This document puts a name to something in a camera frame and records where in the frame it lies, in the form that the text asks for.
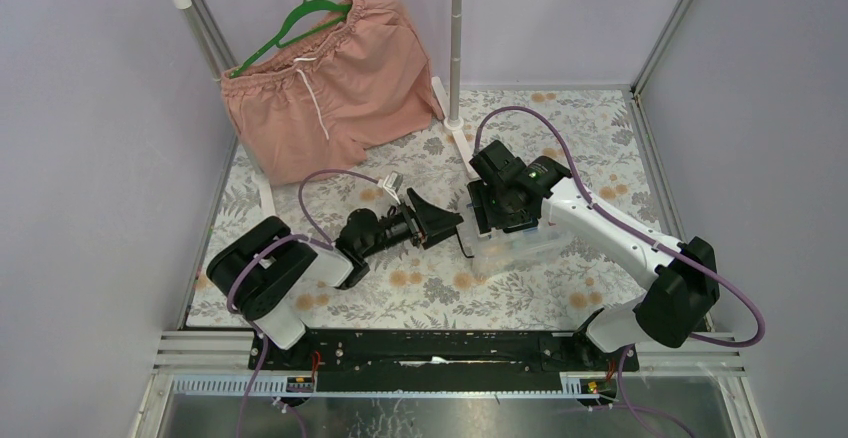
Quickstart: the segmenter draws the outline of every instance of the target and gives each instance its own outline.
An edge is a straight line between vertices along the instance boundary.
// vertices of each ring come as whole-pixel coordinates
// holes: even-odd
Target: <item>black wire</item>
[[[462,256],[468,258],[469,260],[471,258],[474,258],[474,255],[469,255],[468,253],[465,252],[465,247],[462,246],[462,240],[459,239],[459,233],[456,234],[456,241],[457,241],[457,243],[459,243],[459,249],[462,250]]]

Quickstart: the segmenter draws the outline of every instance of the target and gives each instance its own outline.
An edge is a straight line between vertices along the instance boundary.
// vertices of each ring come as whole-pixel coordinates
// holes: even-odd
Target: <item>gray wall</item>
[[[207,0],[237,58],[301,0]],[[450,0],[401,0],[446,81]],[[635,79],[676,0],[464,0],[466,85],[622,84]],[[304,19],[304,24],[317,21]]]
[[[644,96],[686,232],[765,313],[772,437],[848,433],[846,3],[697,0]],[[716,317],[750,336],[729,294]]]
[[[0,436],[126,436],[231,137],[169,0],[0,0]]]

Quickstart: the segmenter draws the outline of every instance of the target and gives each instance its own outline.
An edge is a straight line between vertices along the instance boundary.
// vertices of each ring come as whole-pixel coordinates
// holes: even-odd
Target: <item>floral tablecloth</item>
[[[631,117],[620,91],[463,91],[461,114],[466,138],[491,110],[529,106],[547,116],[575,155],[590,187],[621,210],[659,227],[657,205],[648,189]],[[483,143],[500,139],[529,163],[540,154],[561,160],[550,132],[532,116],[503,113],[492,119]],[[355,168],[372,177],[396,170],[407,186],[431,203],[456,210],[468,201],[468,181],[453,143],[440,122],[429,129],[368,150]],[[262,220],[253,170],[244,151],[235,156],[203,263]],[[297,203],[297,186],[273,191],[278,215],[295,232],[317,236]],[[385,214],[390,198],[375,185],[349,176],[309,184],[307,207],[330,236],[347,215],[368,207]],[[287,296],[310,327],[559,329],[579,326],[605,303],[630,300],[640,288],[618,265],[580,239],[559,257],[536,266],[481,276],[456,240],[422,251],[409,244],[369,258],[371,272],[354,288],[336,290],[321,281],[298,282]],[[191,327],[243,327],[226,311],[225,298],[198,274],[186,323]]]

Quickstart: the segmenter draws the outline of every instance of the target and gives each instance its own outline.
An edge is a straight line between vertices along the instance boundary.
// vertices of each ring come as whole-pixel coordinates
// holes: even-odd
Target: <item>clear plastic container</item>
[[[539,223],[536,228],[504,233],[492,230],[480,235],[471,203],[460,205],[463,222],[457,228],[466,253],[474,255],[474,273],[492,276],[505,271],[524,271],[556,259],[574,239],[564,227]]]

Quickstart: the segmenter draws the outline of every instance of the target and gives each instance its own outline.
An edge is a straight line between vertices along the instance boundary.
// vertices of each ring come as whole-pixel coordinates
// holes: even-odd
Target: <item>clothes hanger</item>
[[[235,78],[244,73],[244,70],[246,70],[250,65],[254,64],[256,60],[261,58],[262,55],[267,53],[268,50],[270,50],[273,46],[276,46],[277,48],[285,48],[291,45],[292,43],[296,43],[306,38],[309,35],[318,33],[321,30],[325,30],[333,25],[341,23],[347,18],[347,14],[348,12],[350,12],[350,9],[352,7],[352,4],[340,5],[338,3],[333,3],[330,0],[303,0],[303,3],[298,5],[297,8],[293,9],[291,13],[289,13],[289,16],[287,16],[286,20],[283,22],[282,28],[280,28],[280,31],[276,35],[274,35],[273,38],[271,38],[271,41],[265,43],[262,48],[259,48],[259,51],[250,55],[250,58],[248,58],[243,65],[241,65],[237,70],[230,73],[230,78]],[[304,16],[314,13],[316,11],[334,11],[341,13],[342,16],[330,20],[329,22],[324,23],[319,27],[313,28],[300,36],[297,36],[295,38],[292,38],[291,40],[286,41],[285,43],[282,43],[283,38],[286,36],[286,34],[288,34],[289,31],[291,31],[295,23],[297,23]]]

